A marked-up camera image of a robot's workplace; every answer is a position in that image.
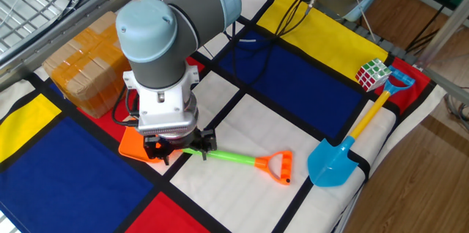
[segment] metal rack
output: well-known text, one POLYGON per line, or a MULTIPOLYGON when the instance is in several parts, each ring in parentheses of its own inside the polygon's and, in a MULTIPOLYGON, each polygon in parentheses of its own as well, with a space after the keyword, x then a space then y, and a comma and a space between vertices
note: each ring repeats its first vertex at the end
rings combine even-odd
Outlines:
POLYGON ((68 1, 20 0, 15 4, 16 0, 0 0, 0 20, 4 20, 11 11, 10 17, 0 27, 0 64, 11 57, 10 53, 33 38, 36 32, 53 23, 68 1))
MULTIPOLYGON (((2 22, 17 0, 0 0, 2 22)), ((69 0, 20 0, 0 27, 0 91, 35 70, 54 51, 102 14, 130 0, 83 0, 82 6, 39 38, 69 0)))

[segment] blue shovel blade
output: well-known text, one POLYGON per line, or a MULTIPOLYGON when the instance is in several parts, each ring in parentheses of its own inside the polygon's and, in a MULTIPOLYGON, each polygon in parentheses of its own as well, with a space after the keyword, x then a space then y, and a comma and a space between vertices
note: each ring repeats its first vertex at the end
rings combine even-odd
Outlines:
POLYGON ((309 178, 314 185, 333 187, 343 185, 358 163, 347 157, 348 148, 333 147, 323 139, 308 157, 309 178))

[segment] orange toy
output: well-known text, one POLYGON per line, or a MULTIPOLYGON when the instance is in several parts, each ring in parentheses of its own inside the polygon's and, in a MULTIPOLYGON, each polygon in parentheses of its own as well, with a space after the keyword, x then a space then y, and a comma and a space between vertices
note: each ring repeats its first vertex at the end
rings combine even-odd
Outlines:
MULTIPOLYGON (((160 159, 149 159, 145 149, 143 147, 144 137, 138 133, 134 127, 127 127, 125 129, 124 137, 119 146, 119 153, 126 157, 144 161, 147 163, 157 163, 160 162, 160 159)), ((201 152, 193 150, 193 149, 182 149, 185 153, 190 153, 194 155, 202 155, 201 152)), ((292 164, 293 164, 293 154, 290 151, 283 151, 283 152, 276 152, 271 156, 264 156, 264 157, 251 157, 246 155, 238 155, 232 152, 222 152, 222 151, 210 151, 207 153, 208 157, 217 158, 221 160, 229 160, 234 161, 237 163, 244 163, 248 165, 252 165, 267 172, 272 179, 276 182, 281 183, 282 185, 289 185, 290 180, 292 177, 292 164), (269 162, 270 160, 277 156, 282 155, 281 160, 281 170, 280 174, 276 175, 270 170, 269 162)))

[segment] cardboard box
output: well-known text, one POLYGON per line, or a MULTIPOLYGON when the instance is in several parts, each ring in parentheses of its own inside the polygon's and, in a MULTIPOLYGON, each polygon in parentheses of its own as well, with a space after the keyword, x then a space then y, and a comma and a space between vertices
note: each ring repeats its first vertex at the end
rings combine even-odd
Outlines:
POLYGON ((120 50, 116 15, 107 12, 43 63, 64 96, 94 118, 114 107, 130 65, 120 50))

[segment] yellow strip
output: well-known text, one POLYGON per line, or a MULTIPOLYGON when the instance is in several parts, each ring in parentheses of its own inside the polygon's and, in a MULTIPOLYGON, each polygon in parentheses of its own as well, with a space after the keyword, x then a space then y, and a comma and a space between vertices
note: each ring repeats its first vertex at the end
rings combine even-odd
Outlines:
POLYGON ((59 113, 60 109, 43 95, 38 95, 11 113, 0 125, 0 163, 18 151, 59 113))
MULTIPOLYGON (((275 33, 293 1, 275 0, 257 24, 275 33)), ((300 5, 288 28, 294 26, 303 17, 306 8, 306 3, 300 5)), ((375 58, 384 62, 388 56, 388 53, 379 46, 316 9, 312 9, 302 24, 282 36, 282 39, 355 82, 357 81, 355 74, 362 65, 375 58)))

